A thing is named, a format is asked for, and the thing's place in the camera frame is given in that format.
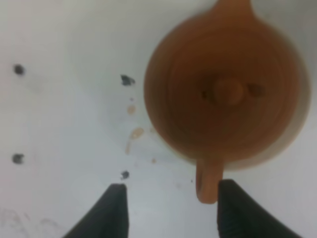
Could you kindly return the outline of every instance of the clay pot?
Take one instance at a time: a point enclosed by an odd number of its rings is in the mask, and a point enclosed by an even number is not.
[[[145,79],[147,111],[170,146],[197,159],[202,203],[217,201],[225,163],[260,153],[287,128],[299,98],[297,59],[250,0],[219,0],[157,47]]]

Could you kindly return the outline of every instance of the teapot handle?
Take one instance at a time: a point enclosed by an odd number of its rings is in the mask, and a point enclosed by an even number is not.
[[[196,194],[202,203],[214,204],[218,200],[218,184],[222,180],[223,160],[198,159]]]

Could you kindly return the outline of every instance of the dirt speck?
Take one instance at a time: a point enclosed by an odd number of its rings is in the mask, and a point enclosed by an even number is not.
[[[24,155],[23,154],[14,154],[12,156],[12,161],[17,164],[17,165],[21,165],[23,164],[23,159],[24,159]]]
[[[131,150],[131,141],[129,140],[127,143],[127,146],[125,147],[125,154],[129,155],[130,154],[130,150]]]
[[[129,115],[133,115],[135,113],[136,107],[135,105],[130,105],[127,109]]]
[[[138,139],[138,138],[140,138],[143,134],[144,134],[144,129],[141,128],[141,127],[138,127],[138,128],[134,129],[134,130],[131,132],[130,139],[131,139],[131,140]]]
[[[130,173],[128,171],[123,171],[121,175],[122,175],[121,180],[125,180],[130,177]]]
[[[15,64],[13,66],[13,71],[16,75],[23,76],[25,74],[25,68],[20,64]]]
[[[122,85],[131,86],[135,84],[135,80],[127,75],[121,75]]]

